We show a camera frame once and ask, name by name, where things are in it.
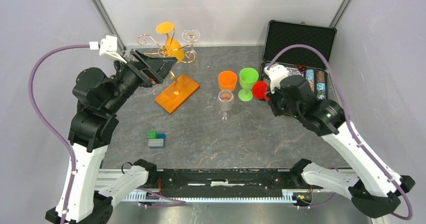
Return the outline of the red plastic wine glass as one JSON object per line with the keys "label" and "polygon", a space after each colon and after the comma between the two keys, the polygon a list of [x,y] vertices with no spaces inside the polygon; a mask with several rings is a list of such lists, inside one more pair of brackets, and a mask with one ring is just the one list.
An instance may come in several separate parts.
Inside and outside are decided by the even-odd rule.
{"label": "red plastic wine glass", "polygon": [[268,101],[269,98],[266,96],[268,91],[268,84],[264,81],[257,81],[252,87],[252,95],[258,100]]}

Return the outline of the green plastic wine glass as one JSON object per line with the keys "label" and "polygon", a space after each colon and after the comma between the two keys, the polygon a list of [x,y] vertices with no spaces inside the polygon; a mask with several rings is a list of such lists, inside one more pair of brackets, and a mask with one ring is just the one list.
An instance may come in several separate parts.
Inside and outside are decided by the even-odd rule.
{"label": "green plastic wine glass", "polygon": [[239,73],[239,84],[241,90],[238,97],[241,101],[250,101],[253,98],[252,88],[259,79],[259,73],[254,68],[243,68]]}

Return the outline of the orange plastic wine glass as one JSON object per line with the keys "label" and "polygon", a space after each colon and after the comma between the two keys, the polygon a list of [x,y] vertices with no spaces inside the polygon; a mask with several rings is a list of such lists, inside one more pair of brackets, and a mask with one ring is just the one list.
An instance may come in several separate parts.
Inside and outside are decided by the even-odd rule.
{"label": "orange plastic wine glass", "polygon": [[218,84],[220,90],[234,91],[237,85],[237,75],[232,71],[223,71],[218,75]]}

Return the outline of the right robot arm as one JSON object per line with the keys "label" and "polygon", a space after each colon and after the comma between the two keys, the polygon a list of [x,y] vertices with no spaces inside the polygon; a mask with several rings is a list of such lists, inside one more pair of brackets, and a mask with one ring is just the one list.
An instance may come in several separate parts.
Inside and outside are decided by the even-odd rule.
{"label": "right robot arm", "polygon": [[299,75],[270,77],[266,96],[275,116],[297,119],[331,145],[354,171],[345,174],[301,159],[290,170],[293,186],[308,184],[330,190],[371,218],[395,215],[415,181],[393,171],[374,153],[336,101],[317,99],[308,81]]}

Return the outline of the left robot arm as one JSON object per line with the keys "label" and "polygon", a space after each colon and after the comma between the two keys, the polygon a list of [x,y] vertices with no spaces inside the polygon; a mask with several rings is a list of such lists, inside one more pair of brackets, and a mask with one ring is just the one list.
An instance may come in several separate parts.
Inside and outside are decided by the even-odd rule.
{"label": "left robot arm", "polygon": [[70,192],[64,191],[58,205],[46,212],[51,223],[106,223],[114,208],[134,189],[153,187],[157,166],[140,159],[112,184],[96,190],[101,162],[119,120],[118,110],[139,87],[161,84],[177,63],[175,57],[152,57],[137,50],[133,60],[121,65],[115,77],[91,67],[79,73],[73,88],[77,112],[70,124],[68,140],[75,157],[70,161],[74,178]]}

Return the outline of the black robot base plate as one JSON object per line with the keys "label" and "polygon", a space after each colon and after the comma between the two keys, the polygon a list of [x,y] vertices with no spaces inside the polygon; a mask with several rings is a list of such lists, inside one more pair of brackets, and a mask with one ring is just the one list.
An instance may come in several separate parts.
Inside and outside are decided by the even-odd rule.
{"label": "black robot base plate", "polygon": [[283,190],[315,189],[288,169],[158,169],[143,185],[166,197],[280,197]]}

